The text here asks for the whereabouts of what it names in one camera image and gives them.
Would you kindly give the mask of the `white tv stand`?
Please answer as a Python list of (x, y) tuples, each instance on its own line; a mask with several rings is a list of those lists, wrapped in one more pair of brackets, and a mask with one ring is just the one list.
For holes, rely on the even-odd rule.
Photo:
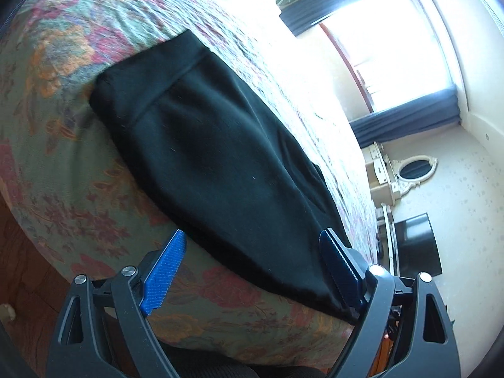
[(390, 206), (382, 205), (376, 210), (378, 262), (393, 276), (400, 274), (400, 259), (396, 226)]

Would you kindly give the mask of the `black pants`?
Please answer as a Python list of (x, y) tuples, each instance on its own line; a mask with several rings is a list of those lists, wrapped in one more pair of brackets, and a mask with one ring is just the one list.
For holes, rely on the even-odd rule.
[(90, 107), (138, 187), (249, 283), (354, 323), (319, 250), (342, 219), (319, 166), (192, 32), (101, 72)]

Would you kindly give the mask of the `white oval vanity mirror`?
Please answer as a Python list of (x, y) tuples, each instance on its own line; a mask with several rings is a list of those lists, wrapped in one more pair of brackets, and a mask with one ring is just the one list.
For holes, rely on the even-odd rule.
[(401, 196), (428, 181), (436, 172), (438, 160), (428, 155), (411, 156), (405, 160), (392, 160), (391, 168)]

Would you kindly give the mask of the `white dressing table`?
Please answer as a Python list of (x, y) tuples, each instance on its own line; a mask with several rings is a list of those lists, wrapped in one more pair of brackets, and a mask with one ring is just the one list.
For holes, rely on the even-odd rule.
[(383, 146), (374, 142), (361, 151), (365, 159), (367, 181), (375, 207), (394, 206), (401, 198), (401, 191)]

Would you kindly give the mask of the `floral bedspread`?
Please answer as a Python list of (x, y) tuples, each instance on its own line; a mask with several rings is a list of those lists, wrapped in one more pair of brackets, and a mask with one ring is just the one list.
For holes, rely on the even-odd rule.
[(65, 278), (102, 278), (174, 233), (89, 106), (97, 75), (190, 30), (319, 166), (352, 246), (377, 259), (363, 155), (318, 58), (274, 0), (12, 0), (1, 36), (1, 193)]

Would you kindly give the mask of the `black flat television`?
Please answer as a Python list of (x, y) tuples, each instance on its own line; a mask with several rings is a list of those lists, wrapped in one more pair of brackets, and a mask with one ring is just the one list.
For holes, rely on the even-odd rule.
[(399, 274), (415, 278), (420, 272), (443, 274), (437, 241), (427, 213), (395, 223)]

